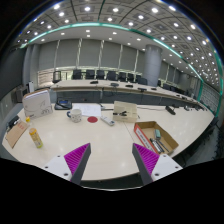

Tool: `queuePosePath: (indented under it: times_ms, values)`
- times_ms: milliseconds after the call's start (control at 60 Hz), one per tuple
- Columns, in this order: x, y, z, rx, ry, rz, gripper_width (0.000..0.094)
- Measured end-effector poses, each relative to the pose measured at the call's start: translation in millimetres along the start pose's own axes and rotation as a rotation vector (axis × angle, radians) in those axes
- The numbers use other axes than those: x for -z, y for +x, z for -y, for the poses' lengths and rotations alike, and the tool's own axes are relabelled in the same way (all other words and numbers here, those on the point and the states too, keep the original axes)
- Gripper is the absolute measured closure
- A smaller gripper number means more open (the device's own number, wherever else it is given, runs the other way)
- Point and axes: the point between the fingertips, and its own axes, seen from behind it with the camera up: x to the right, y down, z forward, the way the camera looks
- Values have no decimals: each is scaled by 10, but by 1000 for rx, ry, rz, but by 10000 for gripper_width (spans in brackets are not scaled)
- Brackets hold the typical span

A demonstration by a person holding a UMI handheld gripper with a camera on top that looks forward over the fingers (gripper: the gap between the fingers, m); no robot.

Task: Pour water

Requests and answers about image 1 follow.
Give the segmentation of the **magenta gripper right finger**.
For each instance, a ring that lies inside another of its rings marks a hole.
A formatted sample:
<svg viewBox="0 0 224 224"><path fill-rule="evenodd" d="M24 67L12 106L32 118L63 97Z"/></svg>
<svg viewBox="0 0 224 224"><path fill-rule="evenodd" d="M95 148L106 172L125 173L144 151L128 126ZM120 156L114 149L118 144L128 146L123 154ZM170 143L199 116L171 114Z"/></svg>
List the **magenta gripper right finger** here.
<svg viewBox="0 0 224 224"><path fill-rule="evenodd" d="M136 143L132 146L132 154L144 185L182 169L182 167L167 154L158 155Z"/></svg>

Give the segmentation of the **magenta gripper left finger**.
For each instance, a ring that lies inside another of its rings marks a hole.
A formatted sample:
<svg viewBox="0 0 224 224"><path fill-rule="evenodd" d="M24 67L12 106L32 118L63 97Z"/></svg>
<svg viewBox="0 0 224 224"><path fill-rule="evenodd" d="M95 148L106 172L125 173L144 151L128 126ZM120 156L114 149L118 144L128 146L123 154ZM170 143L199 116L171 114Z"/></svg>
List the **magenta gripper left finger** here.
<svg viewBox="0 0 224 224"><path fill-rule="evenodd" d="M79 185L90 154L91 144L87 143L70 151L66 155L55 156L43 166L43 169Z"/></svg>

